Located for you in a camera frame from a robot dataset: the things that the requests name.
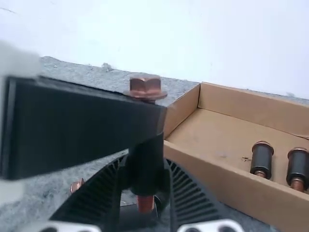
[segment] black cylinder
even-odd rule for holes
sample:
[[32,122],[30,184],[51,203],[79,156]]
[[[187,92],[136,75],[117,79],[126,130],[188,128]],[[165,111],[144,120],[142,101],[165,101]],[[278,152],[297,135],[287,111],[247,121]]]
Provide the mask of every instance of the black cylinder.
[[250,173],[263,172],[266,179],[271,178],[271,160],[274,148],[265,141],[259,141],[252,147],[252,162]]
[[139,196],[155,195],[164,171],[163,133],[129,149],[127,165],[131,191]]
[[305,148],[296,147],[288,153],[288,170],[286,182],[291,185],[294,178],[299,178],[304,182],[304,190],[309,186],[309,153]]

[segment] cardboard box flap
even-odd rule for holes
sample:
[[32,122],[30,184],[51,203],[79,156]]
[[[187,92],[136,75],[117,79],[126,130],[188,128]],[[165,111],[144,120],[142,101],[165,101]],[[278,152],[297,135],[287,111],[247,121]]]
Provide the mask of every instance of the cardboard box flap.
[[176,127],[197,109],[199,91],[200,85],[197,85],[168,107],[164,137],[169,136]]
[[199,108],[309,138],[309,107],[250,91],[201,84]]

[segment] copper terminal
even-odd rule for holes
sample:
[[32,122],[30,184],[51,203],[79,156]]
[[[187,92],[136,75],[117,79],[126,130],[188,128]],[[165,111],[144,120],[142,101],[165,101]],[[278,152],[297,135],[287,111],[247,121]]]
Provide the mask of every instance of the copper terminal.
[[304,181],[300,178],[292,179],[291,188],[297,191],[303,192],[304,191]]
[[270,143],[268,143],[268,142],[266,142],[266,141],[263,141],[263,140],[256,142],[256,143],[252,146],[252,152],[254,151],[254,149],[255,149],[255,147],[256,147],[257,145],[266,145],[266,146],[269,147],[269,149],[271,150],[271,153],[272,153],[272,154],[274,154],[274,152],[275,152],[275,151],[274,151],[274,148],[272,147],[272,145],[270,145]]
[[254,174],[259,177],[266,178],[266,173],[263,171],[256,171]]
[[130,91],[124,94],[142,101],[153,102],[165,98],[168,94],[161,90],[161,78],[145,73],[135,74],[130,78]]
[[139,209],[139,212],[142,214],[147,214],[152,212],[152,210],[155,207],[155,198],[154,196],[137,196],[137,207]]
[[73,182],[70,187],[70,192],[74,193],[84,184],[84,179],[81,178],[79,181]]
[[307,149],[305,149],[304,147],[294,147],[292,150],[289,151],[288,153],[288,159],[290,158],[290,155],[293,154],[296,151],[301,151],[301,152],[308,152]]

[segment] gray carpet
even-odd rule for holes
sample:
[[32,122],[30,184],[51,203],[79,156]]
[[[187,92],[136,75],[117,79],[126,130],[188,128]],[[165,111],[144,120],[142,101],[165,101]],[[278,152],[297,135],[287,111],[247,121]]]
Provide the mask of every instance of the gray carpet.
[[[111,70],[106,65],[103,68],[66,63],[51,57],[42,58],[43,74],[78,83],[91,87],[122,92],[128,89],[130,72]],[[162,86],[167,89],[169,96],[158,101],[161,105],[170,105],[185,92],[196,86],[197,83],[162,79]],[[285,99],[301,103],[308,100],[293,97],[280,96]],[[26,194],[24,198],[13,204],[7,204],[0,208],[0,231],[15,232],[26,224],[47,220],[56,209],[69,197],[70,185],[80,177],[89,179],[94,173],[101,169],[106,163],[126,151],[114,154],[110,157],[99,159],[78,167],[63,170],[61,172],[39,176],[26,180]],[[130,193],[123,194],[122,204],[130,204],[135,198]],[[238,221],[246,232],[275,232],[273,227],[257,221],[241,212],[226,207],[230,217]],[[168,215],[164,215],[162,223],[158,228],[145,231],[169,231]]]

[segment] metal hole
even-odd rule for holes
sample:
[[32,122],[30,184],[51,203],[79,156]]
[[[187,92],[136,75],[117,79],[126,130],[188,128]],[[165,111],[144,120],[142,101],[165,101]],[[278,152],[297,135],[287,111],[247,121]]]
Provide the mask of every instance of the metal hole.
[[197,228],[189,228],[189,229],[186,229],[185,232],[201,232],[201,231],[198,230]]
[[41,230],[40,232],[57,232],[57,231],[58,230],[55,227],[48,227],[48,228]]
[[236,231],[229,226],[222,226],[219,228],[219,232],[236,232]]

